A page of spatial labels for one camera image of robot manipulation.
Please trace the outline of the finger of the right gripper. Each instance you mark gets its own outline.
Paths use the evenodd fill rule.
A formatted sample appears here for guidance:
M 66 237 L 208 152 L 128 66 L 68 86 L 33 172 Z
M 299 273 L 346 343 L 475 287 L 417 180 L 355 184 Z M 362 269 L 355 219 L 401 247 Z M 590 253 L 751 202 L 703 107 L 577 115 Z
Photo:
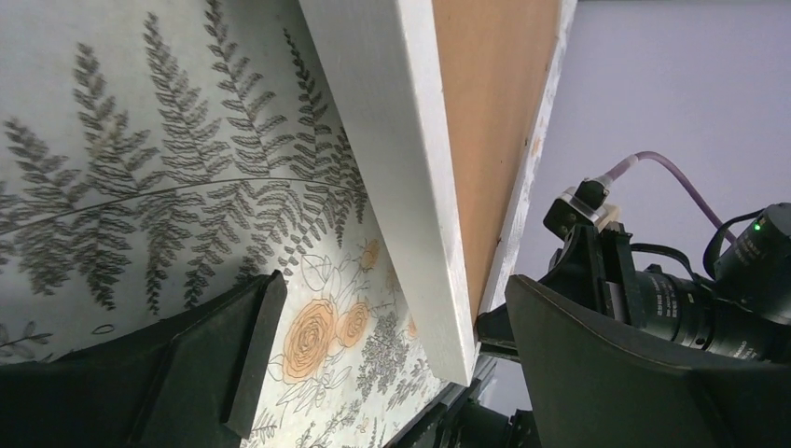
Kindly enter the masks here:
M 502 304 L 478 316 L 475 330 L 482 355 L 519 362 L 520 356 L 511 328 L 507 306 Z

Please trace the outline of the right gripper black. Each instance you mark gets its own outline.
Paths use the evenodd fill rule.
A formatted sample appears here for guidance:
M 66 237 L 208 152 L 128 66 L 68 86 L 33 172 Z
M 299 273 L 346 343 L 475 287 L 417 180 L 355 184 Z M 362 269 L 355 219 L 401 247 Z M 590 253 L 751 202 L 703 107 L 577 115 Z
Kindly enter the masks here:
M 690 267 L 688 257 L 666 245 L 632 241 L 619 222 L 603 230 L 576 225 L 557 250 L 540 284 L 600 315 L 670 343 L 744 360 L 787 364 L 790 329 L 750 313 L 690 272 L 666 273 L 658 264 L 636 270 L 636 252 L 660 255 Z

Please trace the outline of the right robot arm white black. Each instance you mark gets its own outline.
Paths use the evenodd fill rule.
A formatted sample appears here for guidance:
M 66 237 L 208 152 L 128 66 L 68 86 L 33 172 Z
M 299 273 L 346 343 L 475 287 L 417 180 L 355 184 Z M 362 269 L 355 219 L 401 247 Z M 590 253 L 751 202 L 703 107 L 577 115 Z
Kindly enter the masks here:
M 647 253 L 691 265 L 681 251 L 635 243 L 623 226 L 577 225 L 540 283 L 592 311 L 664 341 L 725 357 L 790 362 L 790 205 L 772 204 L 722 224 L 687 278 Z

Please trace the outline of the white picture frame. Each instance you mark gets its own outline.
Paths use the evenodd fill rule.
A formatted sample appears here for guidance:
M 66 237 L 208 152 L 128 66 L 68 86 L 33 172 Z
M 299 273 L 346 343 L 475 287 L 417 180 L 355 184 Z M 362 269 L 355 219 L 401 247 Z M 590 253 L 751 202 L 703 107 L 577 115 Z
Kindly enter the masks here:
M 437 46 L 436 1 L 304 1 L 300 7 L 433 374 L 470 384 L 474 319 L 514 272 L 576 3 L 562 16 L 534 128 L 471 314 Z

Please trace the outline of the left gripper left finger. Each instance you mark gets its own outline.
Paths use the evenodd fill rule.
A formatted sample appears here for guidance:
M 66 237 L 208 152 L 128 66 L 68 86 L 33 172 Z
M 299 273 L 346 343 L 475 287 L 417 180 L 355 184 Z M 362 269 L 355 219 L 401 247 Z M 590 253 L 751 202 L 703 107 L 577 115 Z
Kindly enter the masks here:
M 58 360 L 1 370 L 5 447 L 237 447 L 287 296 L 279 272 Z

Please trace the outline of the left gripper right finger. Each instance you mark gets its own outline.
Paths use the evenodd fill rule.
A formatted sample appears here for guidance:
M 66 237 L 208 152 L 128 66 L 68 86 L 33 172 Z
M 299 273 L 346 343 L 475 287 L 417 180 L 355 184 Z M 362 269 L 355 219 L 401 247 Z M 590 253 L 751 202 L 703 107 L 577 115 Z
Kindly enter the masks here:
M 790 370 L 687 348 L 523 276 L 509 321 L 546 447 L 786 447 Z

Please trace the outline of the brown backing board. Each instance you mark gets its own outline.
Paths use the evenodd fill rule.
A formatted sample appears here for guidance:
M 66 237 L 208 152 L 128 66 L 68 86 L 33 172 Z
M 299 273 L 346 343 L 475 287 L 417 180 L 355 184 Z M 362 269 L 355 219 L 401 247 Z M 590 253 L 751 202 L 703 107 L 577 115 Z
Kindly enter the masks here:
M 433 7 L 469 304 L 476 315 L 548 79 L 562 4 L 451 0 Z

